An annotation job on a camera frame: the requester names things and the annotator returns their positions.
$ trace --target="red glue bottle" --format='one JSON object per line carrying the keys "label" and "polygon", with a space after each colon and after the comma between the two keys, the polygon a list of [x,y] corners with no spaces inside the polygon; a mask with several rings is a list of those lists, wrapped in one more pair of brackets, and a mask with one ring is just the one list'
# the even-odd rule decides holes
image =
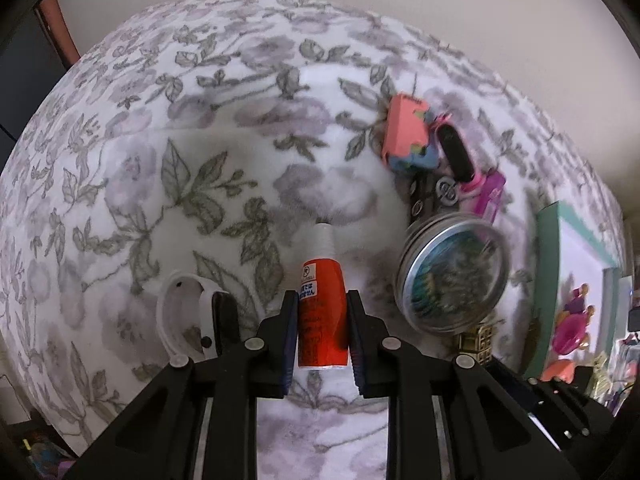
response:
{"label": "red glue bottle", "polygon": [[298,303],[298,366],[343,367],[349,355],[347,297],[332,226],[315,224],[305,245],[308,256],[302,265]]}

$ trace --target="floral fabric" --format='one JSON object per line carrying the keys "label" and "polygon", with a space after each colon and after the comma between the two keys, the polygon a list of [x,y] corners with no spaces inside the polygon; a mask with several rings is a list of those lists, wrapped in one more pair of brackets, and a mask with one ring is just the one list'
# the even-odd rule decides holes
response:
{"label": "floral fabric", "polygon": [[[513,268],[492,321],[508,365],[529,326],[540,208],[567,201],[622,260],[618,204],[573,143],[437,38],[317,0],[149,7],[60,80],[0,178],[0,332],[76,451],[166,365],[154,313],[164,277],[219,283],[250,336],[298,286],[317,218],[336,226],[347,286],[367,311],[424,352],[450,354],[412,331],[392,297],[406,182],[380,147],[398,91],[451,112],[479,165],[507,177],[496,225]],[[175,323],[199,348],[196,306]],[[260,478],[383,478],[385,458],[386,402],[357,396],[350,370],[297,370],[286,400],[258,406]]]}

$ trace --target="white wall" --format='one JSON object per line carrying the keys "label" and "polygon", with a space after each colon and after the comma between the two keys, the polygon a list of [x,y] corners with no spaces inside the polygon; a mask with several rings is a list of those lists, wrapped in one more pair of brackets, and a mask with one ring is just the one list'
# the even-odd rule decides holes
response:
{"label": "white wall", "polygon": [[[165,0],[60,0],[81,53]],[[450,41],[538,102],[640,211],[640,59],[600,0],[332,0]]]}

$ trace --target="bottle label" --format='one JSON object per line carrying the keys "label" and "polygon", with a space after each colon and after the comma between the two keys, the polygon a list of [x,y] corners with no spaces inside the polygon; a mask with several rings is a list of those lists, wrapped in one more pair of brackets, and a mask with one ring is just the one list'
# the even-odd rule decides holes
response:
{"label": "bottle label", "polygon": [[340,264],[322,258],[305,263],[298,306],[298,365],[346,366],[347,297]]}

